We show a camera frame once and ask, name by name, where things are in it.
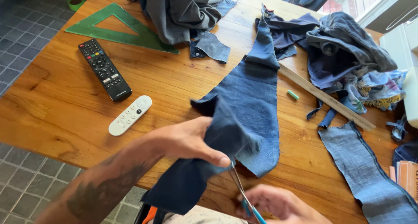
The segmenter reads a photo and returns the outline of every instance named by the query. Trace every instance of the hand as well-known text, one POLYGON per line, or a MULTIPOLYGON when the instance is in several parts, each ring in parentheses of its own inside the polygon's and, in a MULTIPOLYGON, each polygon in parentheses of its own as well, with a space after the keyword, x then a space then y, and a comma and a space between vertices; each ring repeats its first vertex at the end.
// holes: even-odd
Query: hand
POLYGON ((156 147, 162 156, 182 159, 199 158, 215 166, 226 168, 231 164, 228 156, 210 148, 203 141, 211 122, 211 117, 202 116, 156 129, 141 138, 148 138, 151 141, 151 146, 156 147))
MULTIPOLYGON (((259 212, 270 212, 280 219, 266 220, 268 224, 332 224, 318 211, 286 189, 258 185, 246 191, 245 196, 259 212)), ((246 218, 242 207, 237 209, 237 215, 246 218)), ((248 221, 258 223, 254 215, 248 221)))

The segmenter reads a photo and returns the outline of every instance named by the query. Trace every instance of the black remote control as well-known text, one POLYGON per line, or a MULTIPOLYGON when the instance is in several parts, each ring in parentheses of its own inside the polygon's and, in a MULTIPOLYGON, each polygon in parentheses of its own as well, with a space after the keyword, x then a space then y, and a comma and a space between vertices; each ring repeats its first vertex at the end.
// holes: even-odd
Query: black remote control
POLYGON ((79 49, 112 101, 123 101, 132 94, 132 90, 96 39, 82 43, 79 49))

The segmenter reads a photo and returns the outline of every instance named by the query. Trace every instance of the white sewing machine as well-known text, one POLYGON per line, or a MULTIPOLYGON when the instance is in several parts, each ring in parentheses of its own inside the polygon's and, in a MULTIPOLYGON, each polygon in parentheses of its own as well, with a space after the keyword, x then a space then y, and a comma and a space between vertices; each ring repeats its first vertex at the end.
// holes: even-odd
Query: white sewing machine
POLYGON ((380 38, 383 47, 398 65, 398 70, 409 69, 402 89, 408 123, 418 128, 418 17, 380 38))

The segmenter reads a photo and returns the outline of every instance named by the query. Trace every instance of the forearm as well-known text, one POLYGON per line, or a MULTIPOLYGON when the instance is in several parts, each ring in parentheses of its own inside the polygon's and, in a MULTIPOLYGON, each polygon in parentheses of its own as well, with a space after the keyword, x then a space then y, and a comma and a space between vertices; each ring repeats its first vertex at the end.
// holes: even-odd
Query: forearm
POLYGON ((64 188, 35 224, 100 223, 162 155, 139 138, 64 188))

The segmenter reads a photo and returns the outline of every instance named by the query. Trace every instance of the green plastic triangle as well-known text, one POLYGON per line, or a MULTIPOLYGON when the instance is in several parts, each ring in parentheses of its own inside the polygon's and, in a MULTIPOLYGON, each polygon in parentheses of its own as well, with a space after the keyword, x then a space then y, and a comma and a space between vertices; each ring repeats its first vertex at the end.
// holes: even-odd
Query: green plastic triangle
POLYGON ((173 45, 164 44, 155 32, 150 30, 116 3, 109 4, 80 22, 68 27, 65 31, 163 52, 174 54, 180 53, 173 45), (138 33, 138 35, 95 27, 96 24, 112 15, 138 33))

